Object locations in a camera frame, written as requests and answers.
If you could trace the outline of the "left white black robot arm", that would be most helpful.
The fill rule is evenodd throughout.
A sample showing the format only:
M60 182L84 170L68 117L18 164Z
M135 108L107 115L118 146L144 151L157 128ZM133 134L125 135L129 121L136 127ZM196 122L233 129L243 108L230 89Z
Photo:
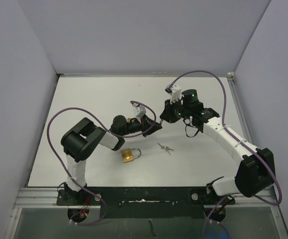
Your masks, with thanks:
M143 136L146 137L161 129L160 123L154 123L146 115L140 119L131 118L129 120L118 115L113 119L110 132L96 126L88 118L80 120L61 139L70 173L64 184L68 199L76 205L84 202L86 192L81 187L87 185L85 180L86 160L98 145L117 151L125 143L123 136L143 132Z

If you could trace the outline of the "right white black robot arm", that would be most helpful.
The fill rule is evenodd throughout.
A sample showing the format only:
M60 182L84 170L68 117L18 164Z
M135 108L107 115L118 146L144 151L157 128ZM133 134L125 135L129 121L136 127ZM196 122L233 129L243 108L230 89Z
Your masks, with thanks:
M186 126L197 128L217 142L238 166L236 176L220 177L208 183L206 197L209 202L216 204L224 195L231 194L252 197L273 184L274 155L268 148L256 147L224 125L215 110L203 106L195 89L182 91L173 86L166 92L171 97L165 101L161 120L168 123L183 120Z

